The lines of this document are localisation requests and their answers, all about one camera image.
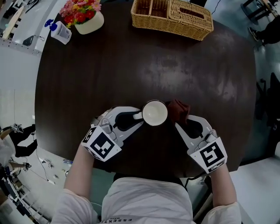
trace flower pot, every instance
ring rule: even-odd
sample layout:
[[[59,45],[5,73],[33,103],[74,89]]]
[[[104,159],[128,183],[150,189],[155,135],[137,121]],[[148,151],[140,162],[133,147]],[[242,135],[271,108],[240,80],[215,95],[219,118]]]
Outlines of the flower pot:
[[[96,12],[93,18],[83,24],[75,24],[80,34],[88,34],[98,30],[104,24],[104,17],[101,12]]]

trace black pants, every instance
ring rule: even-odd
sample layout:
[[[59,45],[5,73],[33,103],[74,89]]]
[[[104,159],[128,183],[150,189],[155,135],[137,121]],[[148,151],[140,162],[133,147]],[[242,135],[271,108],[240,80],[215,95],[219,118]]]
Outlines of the black pants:
[[[115,182],[117,179],[123,178],[123,177],[132,177],[129,175],[124,175],[124,174],[120,174],[120,173],[116,173],[114,176],[114,180],[113,182]],[[158,181],[164,181],[164,182],[170,182],[170,183],[175,183],[175,184],[179,184],[181,186],[184,186],[182,181],[180,180],[180,178],[177,177],[172,177],[172,176],[167,176],[167,177],[156,177],[156,178],[152,178],[152,180],[158,180]]]
[[[280,26],[280,17],[276,17],[272,22],[270,22],[266,29],[256,32],[259,39],[263,40],[265,44],[274,44],[280,41],[280,33],[277,31]]]
[[[30,156],[37,148],[37,140],[32,142],[27,147],[18,146],[18,144],[24,141],[25,139],[27,139],[32,132],[35,132],[35,124],[27,128],[24,128],[23,133],[11,132],[9,134],[10,138],[14,143],[14,147],[16,148],[16,155],[15,155],[16,157]]]

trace person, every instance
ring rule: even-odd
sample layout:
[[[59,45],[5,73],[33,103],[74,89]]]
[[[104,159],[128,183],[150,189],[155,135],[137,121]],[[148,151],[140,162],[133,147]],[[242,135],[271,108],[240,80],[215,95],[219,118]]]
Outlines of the person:
[[[30,127],[24,128],[23,133],[17,133],[12,130],[12,127],[6,129],[0,134],[0,164],[3,168],[9,167],[12,171],[15,168],[29,169],[31,165],[29,163],[18,164],[15,162],[9,162],[11,157],[23,157],[30,156],[37,148],[37,140],[34,140],[27,147],[18,146],[18,144],[29,137],[31,133],[35,132],[35,124]]]
[[[52,224],[95,224],[98,215],[89,201],[94,157],[81,145],[65,180]],[[203,224],[240,224],[234,185],[224,164],[211,174],[214,208]],[[101,223],[194,224],[186,189],[177,183],[124,177],[115,180],[103,199]]]
[[[277,16],[263,31],[256,31],[252,27],[248,27],[248,29],[256,41],[261,40],[263,45],[265,45],[275,44],[280,41],[280,33],[277,31],[279,26],[280,16]]]

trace mug handle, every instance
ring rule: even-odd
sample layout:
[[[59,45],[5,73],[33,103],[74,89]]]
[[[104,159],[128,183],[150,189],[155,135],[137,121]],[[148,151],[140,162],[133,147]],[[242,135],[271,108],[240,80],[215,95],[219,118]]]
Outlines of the mug handle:
[[[134,114],[134,115],[133,115],[133,118],[134,118],[135,120],[142,119],[142,118],[143,118],[143,116],[142,116],[142,111],[140,111],[138,114]]]

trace white plastic bottle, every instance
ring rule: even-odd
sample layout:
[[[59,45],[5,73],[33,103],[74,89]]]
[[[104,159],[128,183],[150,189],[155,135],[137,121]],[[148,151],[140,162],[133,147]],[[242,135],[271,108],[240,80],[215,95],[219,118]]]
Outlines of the white plastic bottle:
[[[59,40],[63,44],[67,44],[70,41],[72,36],[72,32],[68,29],[62,22],[57,21],[56,23],[52,23],[53,20],[49,19],[45,23],[45,27],[49,26],[51,30],[51,37]]]

